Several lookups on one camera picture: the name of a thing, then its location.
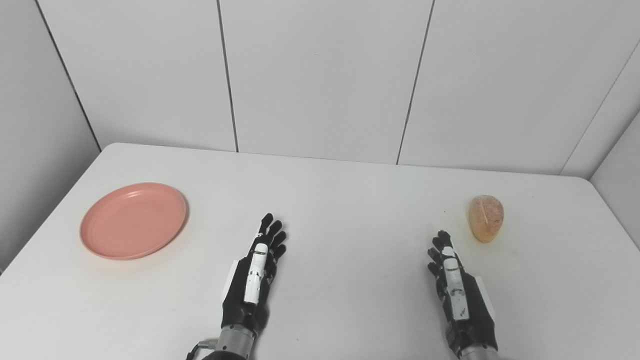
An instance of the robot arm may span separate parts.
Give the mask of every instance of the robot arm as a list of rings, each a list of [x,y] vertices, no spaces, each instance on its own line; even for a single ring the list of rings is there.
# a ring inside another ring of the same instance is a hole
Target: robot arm
[[[429,271],[447,318],[449,348],[461,360],[498,360],[494,322],[476,282],[466,273],[446,231],[439,231],[429,249]]]
[[[280,231],[281,228],[282,223],[279,220],[274,222],[270,213],[262,219],[249,252],[238,261],[222,303],[220,337],[217,342],[199,342],[187,355],[187,360],[193,360],[199,348],[214,349],[204,360],[249,358],[253,343],[267,325],[269,289],[276,275],[278,260],[287,250],[282,245],[287,234]]]

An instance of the white table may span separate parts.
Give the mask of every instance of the white table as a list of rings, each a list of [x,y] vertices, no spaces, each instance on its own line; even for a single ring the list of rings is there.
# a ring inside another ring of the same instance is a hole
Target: white table
[[[184,230],[142,259],[90,254],[86,210],[142,181],[184,194]],[[485,193],[506,210],[489,244],[466,219]],[[503,359],[637,358],[640,252],[585,180],[116,144],[0,277],[0,359],[184,359],[219,334],[268,211],[290,239],[256,359],[453,359],[426,269],[439,229],[484,279]]]

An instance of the bread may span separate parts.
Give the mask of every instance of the bread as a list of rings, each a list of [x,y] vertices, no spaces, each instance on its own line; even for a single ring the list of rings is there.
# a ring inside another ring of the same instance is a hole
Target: bread
[[[474,197],[469,208],[469,226],[476,239],[483,243],[492,241],[504,221],[502,203],[491,195]]]

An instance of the white wall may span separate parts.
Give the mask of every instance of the white wall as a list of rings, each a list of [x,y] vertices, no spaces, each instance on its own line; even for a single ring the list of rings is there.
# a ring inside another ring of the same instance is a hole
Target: white wall
[[[394,163],[420,63],[400,164],[588,178],[640,104],[634,0],[40,1],[102,145]]]
[[[240,151],[395,163],[430,6],[221,0]]]
[[[640,114],[598,167],[591,182],[640,247]]]
[[[631,0],[436,1],[400,163],[560,173],[638,19]]]
[[[36,3],[0,1],[0,268],[96,155]]]
[[[638,43],[560,175],[591,178],[640,111]]]
[[[215,0],[40,0],[102,147],[234,151]]]

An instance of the pink plate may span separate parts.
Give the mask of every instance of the pink plate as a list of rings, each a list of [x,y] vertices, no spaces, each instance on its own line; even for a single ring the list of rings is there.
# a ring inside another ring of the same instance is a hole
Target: pink plate
[[[103,258],[142,258],[173,240],[186,213],[182,194],[171,186],[133,184],[108,193],[86,212],[80,239]]]

